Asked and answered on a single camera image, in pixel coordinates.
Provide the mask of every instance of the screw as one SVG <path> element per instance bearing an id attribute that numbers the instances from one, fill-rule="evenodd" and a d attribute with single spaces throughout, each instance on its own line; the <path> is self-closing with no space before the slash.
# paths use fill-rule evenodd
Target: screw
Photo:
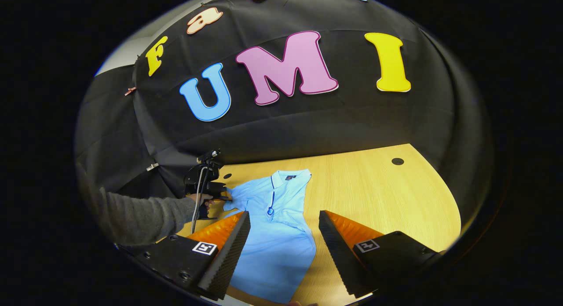
<path id="1" fill-rule="evenodd" d="M 178 275 L 179 275 L 179 276 L 182 278 L 182 280 L 184 280 L 184 281 L 187 281 L 187 280 L 189 280 L 189 278 L 191 278 L 191 276 L 190 276 L 189 274 L 187 274 L 187 272 L 184 271 L 184 270 L 180 271 Z"/>

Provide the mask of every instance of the person's arm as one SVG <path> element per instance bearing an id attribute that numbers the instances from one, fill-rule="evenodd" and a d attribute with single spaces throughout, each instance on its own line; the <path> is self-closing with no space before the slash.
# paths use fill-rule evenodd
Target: person's arm
<path id="1" fill-rule="evenodd" d="M 77 168 L 80 191 L 104 234 L 117 244 L 153 244 L 179 232 L 191 222 L 193 197 L 133 198 L 97 189 L 81 166 Z M 202 199 L 211 196 L 203 194 Z"/>

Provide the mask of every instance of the polo shirt collar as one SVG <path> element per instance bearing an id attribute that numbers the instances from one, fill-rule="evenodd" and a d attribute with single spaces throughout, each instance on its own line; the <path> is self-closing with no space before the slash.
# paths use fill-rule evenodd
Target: polo shirt collar
<path id="1" fill-rule="evenodd" d="M 276 171 L 272 174 L 272 176 L 270 176 L 271 178 L 271 182 L 272 182 L 272 187 L 274 189 L 286 184 L 286 182 L 290 182 L 290 180 L 286 180 L 285 178 L 287 176 L 290 175 L 297 175 L 295 178 L 292 178 L 291 180 L 295 180 L 298 178 L 304 178 L 304 177 L 308 177 L 311 176 L 311 172 L 309 172 L 308 168 L 306 168 L 305 170 L 301 170 L 301 171 Z"/>

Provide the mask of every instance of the white wall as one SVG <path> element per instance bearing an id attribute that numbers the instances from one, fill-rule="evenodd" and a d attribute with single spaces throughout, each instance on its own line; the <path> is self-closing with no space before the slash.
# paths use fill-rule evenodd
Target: white wall
<path id="1" fill-rule="evenodd" d="M 125 40 L 102 64 L 96 75 L 113 68 L 135 63 L 137 54 L 141 55 L 151 42 L 153 42 L 152 37 Z"/>
<path id="2" fill-rule="evenodd" d="M 202 2 L 209 1 L 210 0 L 189 0 L 147 24 L 118 46 L 107 60 L 105 60 L 96 75 L 113 68 L 135 63 L 137 54 L 141 55 L 149 44 L 158 38 L 159 34 L 182 19 L 182 17 L 201 7 Z"/>

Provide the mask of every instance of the light blue polo shirt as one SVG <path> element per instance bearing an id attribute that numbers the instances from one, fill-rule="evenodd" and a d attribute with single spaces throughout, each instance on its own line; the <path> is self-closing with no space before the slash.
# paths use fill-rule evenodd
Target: light blue polo shirt
<path id="1" fill-rule="evenodd" d="M 247 210 L 251 228 L 231 285 L 272 302 L 287 303 L 303 280 L 316 246 L 303 217 L 309 170 L 277 171 L 227 189 L 227 217 Z"/>

